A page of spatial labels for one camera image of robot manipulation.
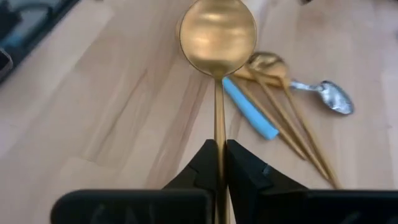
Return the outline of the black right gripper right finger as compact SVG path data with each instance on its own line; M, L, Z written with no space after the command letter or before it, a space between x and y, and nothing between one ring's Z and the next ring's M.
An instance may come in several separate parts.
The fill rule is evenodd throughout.
M308 189L227 142L237 224L398 224L398 191Z

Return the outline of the yellow-handled silver spoon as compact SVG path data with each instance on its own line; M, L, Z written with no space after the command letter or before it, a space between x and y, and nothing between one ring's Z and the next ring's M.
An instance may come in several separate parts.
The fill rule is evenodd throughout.
M354 103L349 95L336 83L331 81L324 80L316 85L308 85L287 77L272 75L261 75L261 79L264 80L265 83L277 87L283 87L284 84L286 84L290 88L317 92L324 104L331 110L344 115L354 113Z

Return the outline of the wooden spoon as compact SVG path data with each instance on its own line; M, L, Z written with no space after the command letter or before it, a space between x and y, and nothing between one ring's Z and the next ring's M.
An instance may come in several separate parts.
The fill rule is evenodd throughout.
M239 70L254 51L256 23L241 0L197 0L183 16L179 39L189 63L214 79L214 140L218 147L215 223L229 224L223 79Z

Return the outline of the blue-handled silver utensil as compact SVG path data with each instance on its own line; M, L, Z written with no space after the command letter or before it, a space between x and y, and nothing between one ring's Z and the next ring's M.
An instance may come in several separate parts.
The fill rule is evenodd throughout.
M230 78L223 79L223 87L250 125L266 140L274 139L279 130L246 98Z

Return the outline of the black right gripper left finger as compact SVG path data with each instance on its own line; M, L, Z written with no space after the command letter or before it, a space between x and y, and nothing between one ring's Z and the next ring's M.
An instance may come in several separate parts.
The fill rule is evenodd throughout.
M214 224L216 170L207 139L164 188L75 190L54 203L51 224Z

